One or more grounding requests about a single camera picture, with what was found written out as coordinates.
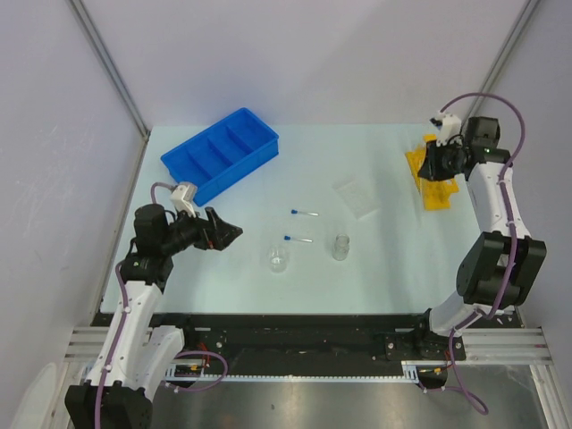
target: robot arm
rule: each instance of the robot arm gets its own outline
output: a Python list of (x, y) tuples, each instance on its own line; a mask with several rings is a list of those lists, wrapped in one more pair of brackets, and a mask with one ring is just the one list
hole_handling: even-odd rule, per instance
[[(509, 260), (510, 223), (517, 233), (517, 253), (500, 310), (525, 301), (546, 256), (546, 246), (543, 241), (533, 240), (522, 222), (512, 188), (512, 166), (505, 168), (509, 152), (497, 148), (501, 136), (498, 121), (469, 118), (464, 132), (460, 119), (452, 114), (439, 113), (431, 123), (439, 134), (437, 140), (427, 142), (419, 177), (446, 181), (464, 174), (482, 232), (458, 269), (457, 291), (430, 313), (431, 331), (447, 336), (476, 309), (491, 311)], [(509, 220), (501, 191), (503, 168), (513, 221)]]
[(198, 217), (190, 203), (196, 190), (186, 182), (174, 189), (171, 201), (177, 216), (171, 223), (158, 204), (135, 212), (136, 237), (120, 268), (120, 281), (125, 285), (104, 346), (86, 382), (71, 386), (65, 397), (76, 429), (94, 427), (99, 401), (104, 429), (151, 425), (156, 389), (184, 346), (183, 330), (175, 326), (155, 328), (144, 345), (151, 316), (172, 270), (172, 257), (190, 246), (224, 250), (242, 233), (212, 207), (206, 208), (207, 219)]

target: transparent container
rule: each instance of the transparent container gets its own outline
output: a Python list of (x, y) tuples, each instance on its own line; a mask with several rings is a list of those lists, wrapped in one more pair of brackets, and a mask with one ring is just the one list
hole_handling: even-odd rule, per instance
[(268, 264), (273, 273), (281, 273), (286, 269), (289, 260), (288, 250), (284, 246), (274, 246), (268, 252)]
[(338, 234), (336, 241), (333, 243), (332, 256), (336, 261), (343, 261), (348, 257), (349, 237), (346, 234)]

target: blue plastic bin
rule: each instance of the blue plastic bin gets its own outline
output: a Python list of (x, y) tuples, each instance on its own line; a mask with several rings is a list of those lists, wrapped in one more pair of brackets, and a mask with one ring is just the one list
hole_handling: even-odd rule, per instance
[(278, 155), (278, 134), (247, 108), (181, 143), (161, 161), (177, 181), (190, 181), (202, 206)]

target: white table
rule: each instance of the white table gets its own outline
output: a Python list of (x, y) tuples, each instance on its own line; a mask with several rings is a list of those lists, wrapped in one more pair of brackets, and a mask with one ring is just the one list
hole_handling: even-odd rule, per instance
[[(157, 312), (420, 313), (455, 290), (458, 266), (479, 229), (462, 177), (451, 209), (423, 209), (404, 154), (422, 141), (430, 126), (273, 129), (280, 135), (280, 154), (208, 203), (244, 234), (224, 252), (189, 248), (177, 255)], [(124, 258), (134, 237), (135, 209), (150, 203), (151, 184), (173, 183), (160, 156), (201, 130), (153, 129), (115, 262)], [(380, 205), (360, 220), (332, 187), (351, 178)], [(168, 190), (158, 189), (157, 196), (172, 209)], [(292, 215), (292, 208), (320, 216)], [(341, 232), (350, 237), (350, 251), (338, 262), (332, 258), (332, 243)], [(314, 243), (285, 242), (284, 234)], [(290, 251), (284, 273), (270, 271), (266, 252), (273, 244)], [(112, 274), (101, 311), (112, 313), (118, 297)]]

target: wall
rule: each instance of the wall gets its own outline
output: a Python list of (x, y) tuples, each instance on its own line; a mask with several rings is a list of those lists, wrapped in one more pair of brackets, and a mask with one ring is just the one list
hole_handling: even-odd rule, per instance
[(0, 427), (105, 273), (135, 128), (64, 0), (0, 5)]
[[(515, 193), (531, 234), (546, 241), (548, 256), (524, 305), (530, 325), (541, 325), (559, 374), (572, 393), (570, 250), (570, 120), (572, 118), (572, 2), (544, 2), (495, 93), (507, 97), (526, 121), (525, 147), (515, 162)], [(514, 149), (519, 128), (512, 113), (487, 102), (482, 114), (501, 120), (500, 142)]]
[(143, 117), (425, 122), (480, 87), (524, 0), (86, 0)]

